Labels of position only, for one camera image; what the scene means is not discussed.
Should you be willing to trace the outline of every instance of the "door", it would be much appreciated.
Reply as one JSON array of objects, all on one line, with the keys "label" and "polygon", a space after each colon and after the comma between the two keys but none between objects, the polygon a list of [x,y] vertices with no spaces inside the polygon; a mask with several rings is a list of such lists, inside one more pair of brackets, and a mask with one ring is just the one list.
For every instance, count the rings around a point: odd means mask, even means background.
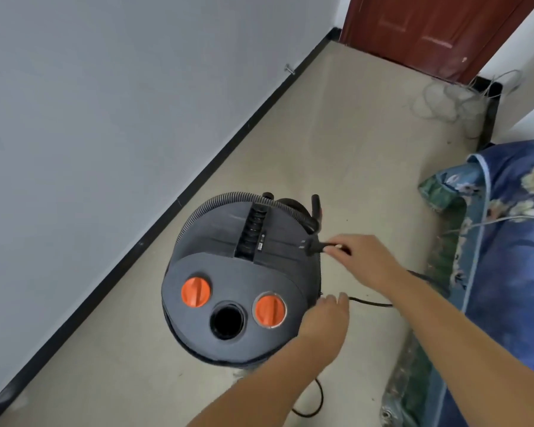
[{"label": "door", "polygon": [[351,0],[341,42],[467,83],[533,8],[534,0]]}]

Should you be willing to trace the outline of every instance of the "floor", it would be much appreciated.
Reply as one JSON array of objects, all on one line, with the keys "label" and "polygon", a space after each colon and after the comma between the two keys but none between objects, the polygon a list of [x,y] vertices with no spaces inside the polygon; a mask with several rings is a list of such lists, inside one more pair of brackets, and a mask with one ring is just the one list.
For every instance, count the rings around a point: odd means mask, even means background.
[{"label": "floor", "polygon": [[[456,125],[410,111],[430,78],[331,42],[243,143],[93,311],[0,427],[138,426],[188,423],[234,382],[234,371],[192,358],[168,330],[160,285],[185,219],[227,191],[322,199],[321,237],[374,233],[408,268],[422,271],[438,220],[416,191],[434,171],[474,148]],[[332,259],[323,292],[382,301]],[[407,325],[396,310],[351,308],[346,343],[321,375],[325,403],[286,426],[378,426],[380,399]],[[311,385],[297,403],[318,405]]]}]

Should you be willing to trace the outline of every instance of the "gray ribbed hose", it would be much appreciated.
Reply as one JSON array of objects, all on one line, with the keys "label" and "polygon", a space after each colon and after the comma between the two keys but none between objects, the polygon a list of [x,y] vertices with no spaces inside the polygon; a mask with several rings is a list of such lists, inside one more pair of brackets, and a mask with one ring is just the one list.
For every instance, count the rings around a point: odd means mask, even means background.
[{"label": "gray ribbed hose", "polygon": [[256,195],[255,193],[244,192],[222,193],[221,195],[217,195],[211,199],[208,199],[206,202],[196,208],[196,211],[194,211],[190,217],[188,217],[188,220],[186,220],[186,223],[184,223],[184,226],[182,226],[180,234],[176,239],[176,243],[180,241],[190,226],[192,226],[197,219],[206,214],[208,211],[212,211],[214,208],[221,207],[222,205],[233,204],[234,202],[255,202],[258,204],[281,208],[289,213],[297,222],[303,225],[303,227],[310,227],[313,224],[311,217],[308,217],[294,208],[288,207],[285,204],[281,204],[280,202],[267,197]]}]

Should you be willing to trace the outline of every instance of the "hand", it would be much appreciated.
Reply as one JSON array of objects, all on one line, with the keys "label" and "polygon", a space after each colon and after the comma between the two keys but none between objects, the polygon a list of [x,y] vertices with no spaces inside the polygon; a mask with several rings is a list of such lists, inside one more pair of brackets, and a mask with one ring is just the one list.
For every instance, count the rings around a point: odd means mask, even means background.
[{"label": "hand", "polygon": [[360,283],[386,297],[392,286],[407,274],[374,235],[336,235],[328,243],[348,247],[351,255],[333,246],[325,247],[324,252],[344,265]]},{"label": "hand", "polygon": [[349,300],[343,292],[320,297],[317,305],[309,309],[301,322],[298,337],[314,344],[313,356],[320,356],[324,366],[328,366],[338,356],[349,323]]}]

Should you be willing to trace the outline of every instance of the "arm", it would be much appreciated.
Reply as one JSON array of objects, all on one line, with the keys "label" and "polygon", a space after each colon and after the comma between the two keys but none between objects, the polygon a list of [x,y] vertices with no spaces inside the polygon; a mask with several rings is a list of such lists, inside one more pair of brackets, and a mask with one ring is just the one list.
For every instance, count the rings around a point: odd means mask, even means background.
[{"label": "arm", "polygon": [[340,235],[325,252],[407,319],[472,427],[534,425],[534,372],[398,264],[374,236]]},{"label": "arm", "polygon": [[295,401],[337,356],[346,338],[349,300],[319,299],[302,320],[299,334],[255,372],[212,402],[188,427],[277,427]]}]

